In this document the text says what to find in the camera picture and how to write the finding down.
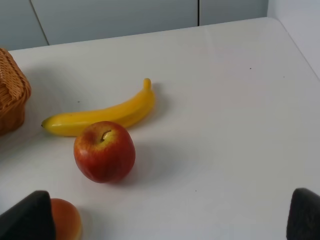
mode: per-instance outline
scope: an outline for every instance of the apple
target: apple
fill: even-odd
[[[128,131],[111,121],[88,126],[75,139],[73,154],[80,171],[96,183],[122,180],[136,159],[135,146]]]

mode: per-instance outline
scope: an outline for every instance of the white table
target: white table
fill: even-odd
[[[320,83],[270,18],[12,52],[33,92],[0,138],[0,212],[34,190],[70,201],[84,240],[283,240],[297,187],[320,193]],[[130,130],[118,186],[88,180],[56,113],[105,108],[151,78],[155,113]]]

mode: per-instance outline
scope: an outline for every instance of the banana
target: banana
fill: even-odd
[[[146,117],[155,102],[151,80],[145,78],[143,89],[124,103],[100,110],[57,114],[45,119],[41,126],[59,136],[78,136],[89,125],[101,121],[114,122],[128,128]]]

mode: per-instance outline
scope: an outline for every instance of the basket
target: basket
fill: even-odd
[[[0,136],[25,121],[25,104],[31,87],[11,54],[0,48]]]

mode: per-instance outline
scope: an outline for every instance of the apple stem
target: apple stem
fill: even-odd
[[[100,139],[100,142],[101,142],[101,143],[106,139],[107,133],[110,133],[110,132],[111,132],[111,130],[108,130],[108,131],[105,131],[105,132],[102,134],[102,137],[101,137],[101,139]]]

